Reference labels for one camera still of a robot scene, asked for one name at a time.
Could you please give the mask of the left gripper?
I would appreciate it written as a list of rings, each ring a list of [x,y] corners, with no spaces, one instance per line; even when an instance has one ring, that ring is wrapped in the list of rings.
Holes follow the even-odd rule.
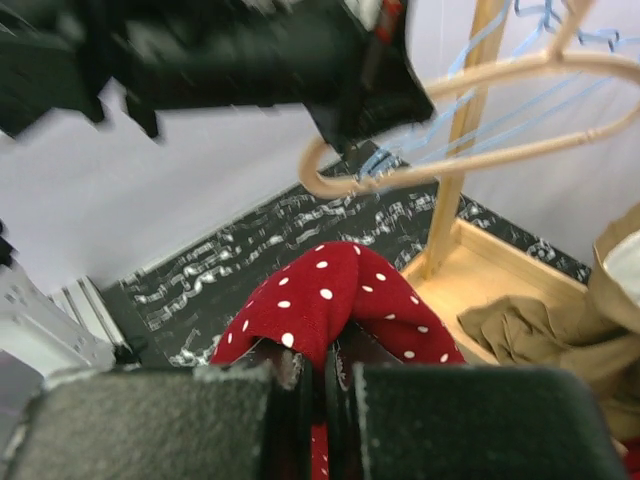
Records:
[[[338,153],[359,141],[429,121],[435,107],[406,46],[409,1],[339,1],[337,64],[327,68],[337,91],[304,106]]]

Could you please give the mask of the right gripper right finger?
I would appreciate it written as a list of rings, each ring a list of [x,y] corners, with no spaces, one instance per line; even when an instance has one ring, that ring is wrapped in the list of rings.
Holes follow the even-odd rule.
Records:
[[[334,479],[627,477],[591,391],[559,369],[406,365],[352,323],[325,386]]]

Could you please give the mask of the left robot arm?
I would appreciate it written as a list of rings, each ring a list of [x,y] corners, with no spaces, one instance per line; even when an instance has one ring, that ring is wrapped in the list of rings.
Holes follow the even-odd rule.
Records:
[[[5,1],[1,129],[53,109],[105,118],[100,93],[157,137],[161,111],[301,104],[336,151],[428,121],[405,1]]]

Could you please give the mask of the tan and white garment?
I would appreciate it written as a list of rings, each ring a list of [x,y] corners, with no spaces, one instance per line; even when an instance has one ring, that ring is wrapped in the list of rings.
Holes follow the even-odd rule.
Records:
[[[611,222],[593,244],[584,296],[549,307],[502,297],[462,313],[462,329],[502,364],[565,369],[598,398],[620,441],[639,435],[639,208]]]

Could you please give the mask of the red polka dot garment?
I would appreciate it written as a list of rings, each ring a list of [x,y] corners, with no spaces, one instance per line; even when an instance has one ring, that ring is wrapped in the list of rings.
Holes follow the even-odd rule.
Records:
[[[224,331],[211,361],[231,363],[266,338],[321,367],[331,342],[350,321],[403,362],[464,360],[439,317],[382,256],[355,243],[329,242],[254,290]]]

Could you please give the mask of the light blue wire hanger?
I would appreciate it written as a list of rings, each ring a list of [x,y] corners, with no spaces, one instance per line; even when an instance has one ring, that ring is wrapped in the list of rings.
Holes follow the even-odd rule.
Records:
[[[448,77],[452,77],[454,74],[461,72],[465,68],[465,63],[469,59],[471,52],[482,40],[504,23],[508,16],[510,5],[510,1],[499,1],[498,12],[490,14],[489,20],[483,26],[472,28],[467,45],[458,54],[447,72]],[[364,180],[368,177],[379,178],[399,167],[400,163],[401,158],[398,155],[379,147],[361,166],[356,174],[356,179]]]

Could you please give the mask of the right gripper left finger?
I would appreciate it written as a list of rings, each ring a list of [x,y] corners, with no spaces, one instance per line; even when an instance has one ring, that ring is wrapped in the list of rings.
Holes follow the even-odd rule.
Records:
[[[229,366],[67,370],[2,455],[8,479],[306,479],[312,372],[287,350]]]

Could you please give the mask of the beige wooden hanger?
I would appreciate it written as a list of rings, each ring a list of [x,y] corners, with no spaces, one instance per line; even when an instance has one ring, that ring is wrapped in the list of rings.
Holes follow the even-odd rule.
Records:
[[[493,83],[513,81],[537,73],[568,73],[570,71],[607,75],[638,84],[639,64],[637,62],[617,54],[567,49],[571,37],[576,33],[592,6],[591,1],[570,1],[563,25],[550,44],[541,52],[514,60],[484,63],[449,79],[442,77],[426,85],[426,93],[437,100],[464,93],[473,87],[488,87]],[[638,117],[639,109],[634,108],[620,120],[603,127],[480,155],[442,160],[427,166],[401,168],[377,178],[368,177],[362,180],[352,176],[326,177],[320,174],[318,163],[330,146],[318,137],[309,144],[302,156],[298,166],[298,176],[300,183],[307,191],[323,199],[366,194],[384,188],[410,187],[423,184],[438,176],[487,169],[595,143],[625,130]]]

